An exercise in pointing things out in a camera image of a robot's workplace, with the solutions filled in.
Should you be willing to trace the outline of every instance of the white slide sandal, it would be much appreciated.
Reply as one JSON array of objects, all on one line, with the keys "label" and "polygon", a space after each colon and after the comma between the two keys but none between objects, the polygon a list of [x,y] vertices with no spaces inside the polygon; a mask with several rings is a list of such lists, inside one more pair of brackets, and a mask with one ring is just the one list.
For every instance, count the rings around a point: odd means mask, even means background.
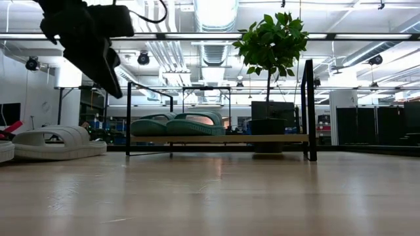
[{"label": "white slide sandal", "polygon": [[0,163],[10,161],[14,157],[14,145],[10,141],[0,141]]},{"label": "white slide sandal", "polygon": [[[44,135],[59,137],[64,144],[46,144]],[[48,126],[17,134],[13,138],[16,159],[64,161],[106,153],[106,142],[89,141],[82,127]]]}]

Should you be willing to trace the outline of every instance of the black railing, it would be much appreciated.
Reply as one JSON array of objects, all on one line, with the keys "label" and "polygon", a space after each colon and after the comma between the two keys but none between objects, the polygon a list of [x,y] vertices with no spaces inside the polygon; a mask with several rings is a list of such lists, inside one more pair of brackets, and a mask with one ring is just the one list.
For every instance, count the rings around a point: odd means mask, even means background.
[{"label": "black railing", "polygon": [[125,134],[125,154],[127,156],[130,156],[130,146],[131,146],[131,89],[133,88],[133,85],[137,86],[139,89],[146,89],[146,90],[155,92],[157,94],[160,94],[162,96],[168,97],[170,99],[170,112],[173,112],[173,97],[172,96],[168,94],[164,94],[160,91],[151,89],[144,85],[140,85],[135,82],[129,82],[127,85],[127,132]]}]

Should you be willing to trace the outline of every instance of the white wall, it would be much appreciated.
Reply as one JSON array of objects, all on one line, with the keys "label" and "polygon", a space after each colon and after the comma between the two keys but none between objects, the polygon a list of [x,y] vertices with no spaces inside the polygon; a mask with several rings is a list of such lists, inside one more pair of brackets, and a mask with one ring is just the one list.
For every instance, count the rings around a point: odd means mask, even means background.
[{"label": "white wall", "polygon": [[54,80],[50,75],[47,83],[45,72],[30,72],[0,50],[0,104],[21,103],[20,120],[24,125],[14,133],[32,129],[31,115],[35,128],[56,124],[59,92],[54,90]]}]

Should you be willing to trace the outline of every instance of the ceiling light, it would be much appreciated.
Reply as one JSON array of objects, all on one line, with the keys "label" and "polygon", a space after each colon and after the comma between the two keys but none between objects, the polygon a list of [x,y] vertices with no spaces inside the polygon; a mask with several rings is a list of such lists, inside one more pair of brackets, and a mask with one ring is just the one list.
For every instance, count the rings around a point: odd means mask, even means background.
[{"label": "ceiling light", "polygon": [[0,40],[47,40],[42,33],[0,33]]},{"label": "ceiling light", "polygon": [[337,34],[336,39],[409,39],[411,34],[403,33],[376,33],[376,34]]},{"label": "ceiling light", "polygon": [[309,39],[325,39],[327,37],[326,33],[310,33],[308,35]]},{"label": "ceiling light", "polygon": [[241,33],[166,33],[167,39],[205,40],[226,39],[237,40],[242,38]]},{"label": "ceiling light", "polygon": [[205,41],[201,41],[201,42],[191,42],[192,46],[230,46],[232,45],[233,42],[205,42]]}]

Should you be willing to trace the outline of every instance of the white column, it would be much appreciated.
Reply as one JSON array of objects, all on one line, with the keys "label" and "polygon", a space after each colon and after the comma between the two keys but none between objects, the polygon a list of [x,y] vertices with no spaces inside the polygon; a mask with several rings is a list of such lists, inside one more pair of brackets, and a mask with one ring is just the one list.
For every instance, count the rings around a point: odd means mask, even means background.
[{"label": "white column", "polygon": [[329,93],[329,109],[331,114],[331,144],[337,146],[337,108],[354,108],[358,105],[357,90],[335,90]]},{"label": "white column", "polygon": [[[65,60],[55,71],[56,87],[78,87],[81,85],[82,72],[71,62]],[[79,125],[80,90],[74,89],[62,100],[61,125]]]}]

